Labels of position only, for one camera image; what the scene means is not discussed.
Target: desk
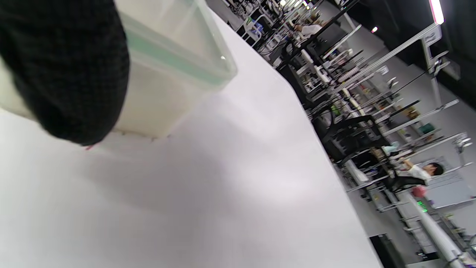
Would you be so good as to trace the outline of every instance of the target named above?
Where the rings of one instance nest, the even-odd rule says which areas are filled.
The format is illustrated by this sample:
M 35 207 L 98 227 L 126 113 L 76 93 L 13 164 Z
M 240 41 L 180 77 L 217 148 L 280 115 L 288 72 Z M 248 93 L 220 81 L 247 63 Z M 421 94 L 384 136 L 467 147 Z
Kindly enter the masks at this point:
M 0 111 L 0 263 L 377 268 L 293 89 L 218 16 L 239 72 L 168 138 L 84 150 Z

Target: black checkered cloth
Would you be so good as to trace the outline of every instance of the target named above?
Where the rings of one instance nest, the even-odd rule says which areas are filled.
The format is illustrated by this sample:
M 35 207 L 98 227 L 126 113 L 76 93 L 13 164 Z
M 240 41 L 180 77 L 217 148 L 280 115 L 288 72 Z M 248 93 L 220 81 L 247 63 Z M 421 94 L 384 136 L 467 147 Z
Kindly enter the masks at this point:
M 0 55 L 53 136 L 91 145 L 115 125 L 130 62 L 113 0 L 0 0 Z

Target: white shirt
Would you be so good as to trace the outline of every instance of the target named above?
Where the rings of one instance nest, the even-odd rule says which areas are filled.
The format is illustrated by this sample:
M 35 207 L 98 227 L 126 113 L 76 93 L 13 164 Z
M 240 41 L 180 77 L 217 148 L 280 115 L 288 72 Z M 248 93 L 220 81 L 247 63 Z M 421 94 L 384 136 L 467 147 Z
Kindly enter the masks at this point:
M 318 24 L 303 26 L 301 33 L 304 35 L 304 37 L 309 38 L 311 35 L 317 33 L 320 29 L 322 29 L 322 26 Z
M 413 165 L 412 168 L 406 171 L 401 171 L 399 172 L 400 176 L 409 176 L 409 177 L 415 177 L 419 178 L 425 181 L 425 183 L 428 184 L 428 182 L 432 179 L 430 174 L 426 172 L 423 168 Z

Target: black hair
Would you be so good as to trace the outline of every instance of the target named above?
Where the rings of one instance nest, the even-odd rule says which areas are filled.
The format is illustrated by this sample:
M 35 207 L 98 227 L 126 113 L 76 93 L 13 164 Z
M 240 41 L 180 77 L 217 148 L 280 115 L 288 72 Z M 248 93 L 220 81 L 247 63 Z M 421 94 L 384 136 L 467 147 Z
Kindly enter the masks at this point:
M 443 168 L 443 166 L 438 163 L 429 163 L 429 165 L 432 165 L 434 168 L 436 168 L 435 171 L 433 172 L 433 176 L 440 176 L 441 174 L 445 172 L 445 169 Z

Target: green light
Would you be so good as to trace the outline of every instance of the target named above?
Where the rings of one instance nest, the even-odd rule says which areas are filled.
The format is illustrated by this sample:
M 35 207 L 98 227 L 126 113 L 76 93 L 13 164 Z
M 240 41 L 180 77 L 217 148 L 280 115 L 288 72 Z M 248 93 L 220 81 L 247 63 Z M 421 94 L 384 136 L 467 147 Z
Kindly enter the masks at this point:
M 428 212 L 428 209 L 426 209 L 426 206 L 425 206 L 425 204 L 423 204 L 423 202 L 417 201 L 416 203 L 422 208 L 421 211 Z

